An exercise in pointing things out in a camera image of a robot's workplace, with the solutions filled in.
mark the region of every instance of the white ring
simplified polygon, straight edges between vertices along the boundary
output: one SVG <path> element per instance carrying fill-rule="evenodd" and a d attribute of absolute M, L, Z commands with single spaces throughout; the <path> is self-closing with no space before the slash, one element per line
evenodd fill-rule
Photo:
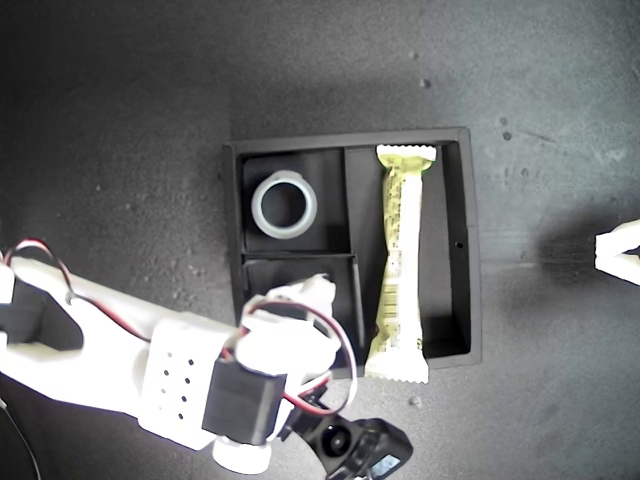
<path fill-rule="evenodd" d="M 300 220 L 288 227 L 277 227 L 269 223 L 262 210 L 262 200 L 265 194 L 270 188 L 280 183 L 288 183 L 300 190 L 306 204 Z M 279 170 L 264 180 L 258 185 L 258 188 L 256 188 L 256 191 L 253 193 L 253 199 L 251 200 L 251 213 L 258 228 L 266 235 L 277 238 L 278 240 L 296 238 L 309 230 L 309 227 L 316 219 L 317 212 L 318 200 L 316 199 L 316 193 L 313 191 L 313 188 L 302 178 L 302 175 L 298 172 L 292 172 L 291 170 Z"/>

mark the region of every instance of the camera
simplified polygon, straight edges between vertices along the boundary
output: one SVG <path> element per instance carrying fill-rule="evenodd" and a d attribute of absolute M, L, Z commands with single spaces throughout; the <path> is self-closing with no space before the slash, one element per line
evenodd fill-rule
<path fill-rule="evenodd" d="M 379 418 L 352 422 L 337 414 L 317 416 L 296 409 L 281 434 L 282 440 L 291 432 L 300 435 L 315 452 L 327 480 L 384 480 L 413 453 L 406 434 Z"/>

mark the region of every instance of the black wire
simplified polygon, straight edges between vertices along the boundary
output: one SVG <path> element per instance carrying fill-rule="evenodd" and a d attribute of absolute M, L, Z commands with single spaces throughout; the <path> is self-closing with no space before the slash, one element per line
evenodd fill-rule
<path fill-rule="evenodd" d="M 20 427 L 18 427 L 17 422 L 14 420 L 13 415 L 11 415 L 11 412 L 7 409 L 7 407 L 2 408 L 2 410 L 4 410 L 4 413 L 7 414 L 7 418 L 13 425 L 13 428 L 15 428 L 16 432 L 20 436 L 20 439 L 22 440 L 22 443 L 24 444 L 24 446 L 27 448 L 27 451 L 29 452 L 29 456 L 31 457 L 31 463 L 33 464 L 33 470 L 36 473 L 37 480 L 42 480 L 42 476 L 40 475 L 40 468 L 38 467 L 38 461 L 36 460 L 36 456 L 33 453 L 33 450 L 31 449 L 31 445 L 29 445 L 29 442 L 27 441 L 25 436 L 22 434 L 22 430 L 20 430 Z"/>

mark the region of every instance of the white robotic arm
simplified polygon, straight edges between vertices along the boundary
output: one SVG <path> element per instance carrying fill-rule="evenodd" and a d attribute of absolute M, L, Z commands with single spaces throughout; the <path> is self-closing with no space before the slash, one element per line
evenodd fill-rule
<path fill-rule="evenodd" d="M 37 241 L 26 246 L 39 247 Z M 238 473 L 265 471 L 270 443 L 290 431 L 323 460 L 327 478 L 368 472 L 370 465 L 355 465 L 333 477 L 329 470 L 340 467 L 337 460 L 363 453 L 349 442 L 340 455 L 326 454 L 333 444 L 316 439 L 326 437 L 325 430 L 334 435 L 333 425 L 340 422 L 358 438 L 375 432 L 380 440 L 385 434 L 378 424 L 362 427 L 338 416 L 355 395 L 356 365 L 344 330 L 331 318 L 335 285 L 323 275 L 252 298 L 236 328 L 71 276 L 51 255 L 59 269 L 23 258 L 0 264 L 0 340 L 6 341 L 0 341 L 0 372 L 54 400 L 131 415 L 142 428 L 194 450 L 213 442 L 214 459 Z M 16 341 L 11 309 L 19 307 L 15 292 L 21 288 L 53 298 L 79 326 L 82 348 L 58 351 L 37 341 Z M 298 307 L 302 318 L 292 314 Z M 341 346 L 352 387 L 341 407 L 329 410 L 319 398 Z M 386 478 L 408 460 L 404 443 L 406 458 L 387 459 L 388 472 L 372 478 Z M 366 445 L 374 458 L 370 438 Z"/>

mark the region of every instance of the black tray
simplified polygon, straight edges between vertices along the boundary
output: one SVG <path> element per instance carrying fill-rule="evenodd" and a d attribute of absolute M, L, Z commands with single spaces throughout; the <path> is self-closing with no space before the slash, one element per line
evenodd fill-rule
<path fill-rule="evenodd" d="M 334 316 L 364 365 L 386 261 L 382 225 L 384 169 L 378 144 L 434 145 L 423 175 L 419 302 L 423 352 L 431 368 L 481 360 L 476 198 L 469 132 L 464 128 L 243 141 L 225 146 L 227 225 L 236 317 L 256 293 L 328 273 L 337 285 Z M 313 187 L 318 213 L 291 240 L 264 235 L 253 222 L 258 184 L 281 170 Z M 342 361 L 336 364 L 343 366 Z"/>

